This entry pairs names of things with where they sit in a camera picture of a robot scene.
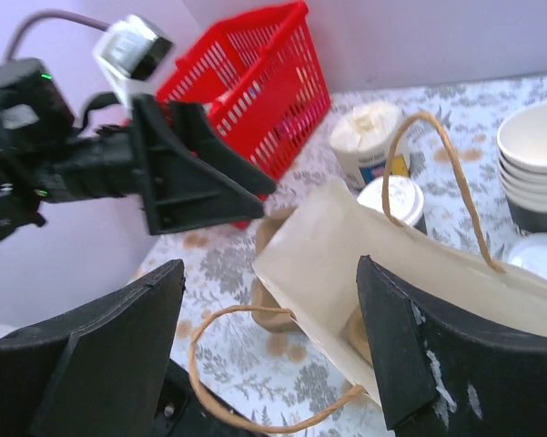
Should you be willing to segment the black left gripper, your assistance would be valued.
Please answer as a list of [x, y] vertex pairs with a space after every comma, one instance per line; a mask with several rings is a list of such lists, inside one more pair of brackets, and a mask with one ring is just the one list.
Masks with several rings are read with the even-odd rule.
[[264, 215], [263, 196], [197, 158], [172, 130], [168, 104], [132, 98], [130, 126], [103, 125], [37, 151], [14, 148], [0, 127], [0, 204], [38, 205], [138, 193], [152, 235], [174, 234]]

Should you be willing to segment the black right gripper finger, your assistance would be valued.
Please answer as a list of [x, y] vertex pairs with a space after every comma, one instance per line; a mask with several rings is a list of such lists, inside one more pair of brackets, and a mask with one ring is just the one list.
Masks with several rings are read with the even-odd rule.
[[388, 430], [547, 436], [546, 337], [434, 297], [369, 256], [356, 281]]
[[277, 182], [229, 147], [211, 126], [199, 103], [168, 103], [172, 130], [197, 158], [255, 196], [272, 194]]
[[185, 287], [171, 260], [0, 339], [0, 436], [149, 436]]

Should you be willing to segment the kraft paper bag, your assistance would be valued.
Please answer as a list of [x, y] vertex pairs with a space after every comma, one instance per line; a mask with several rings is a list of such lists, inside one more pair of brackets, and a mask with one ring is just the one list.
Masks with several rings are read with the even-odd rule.
[[253, 268], [398, 436], [547, 436], [547, 280], [448, 248], [332, 179]]

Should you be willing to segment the white cup lid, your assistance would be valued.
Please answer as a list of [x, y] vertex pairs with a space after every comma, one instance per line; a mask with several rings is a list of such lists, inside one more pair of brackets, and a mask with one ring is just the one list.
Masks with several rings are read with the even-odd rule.
[[[383, 177], [368, 184], [358, 195], [357, 201], [365, 208], [382, 212]], [[390, 213], [409, 226], [417, 227], [423, 219], [425, 197], [420, 187], [410, 178], [389, 177]]]

